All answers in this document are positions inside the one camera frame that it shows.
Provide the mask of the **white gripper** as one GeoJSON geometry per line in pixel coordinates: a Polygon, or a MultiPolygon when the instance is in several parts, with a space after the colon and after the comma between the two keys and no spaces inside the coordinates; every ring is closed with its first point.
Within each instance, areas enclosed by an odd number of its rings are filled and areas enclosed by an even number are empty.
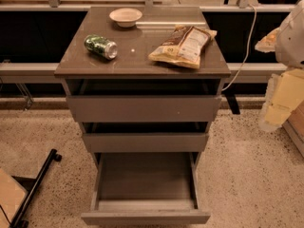
{"type": "MultiPolygon", "coordinates": [[[[270,31],[256,43],[255,50],[264,53],[274,52],[278,32],[279,28],[270,31]]],[[[265,132],[276,131],[303,101],[303,70],[296,68],[280,75],[273,74],[268,81],[265,103],[260,111],[258,126],[265,132]]]]}

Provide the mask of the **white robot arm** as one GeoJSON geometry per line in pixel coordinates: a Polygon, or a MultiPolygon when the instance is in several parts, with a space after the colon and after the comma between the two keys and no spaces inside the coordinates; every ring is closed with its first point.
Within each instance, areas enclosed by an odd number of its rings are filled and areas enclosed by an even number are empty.
{"type": "Polygon", "coordinates": [[[273,52],[276,60],[287,67],[268,81],[265,103],[258,125],[266,132],[280,128],[304,100],[304,0],[255,45],[260,52],[273,52]]]}

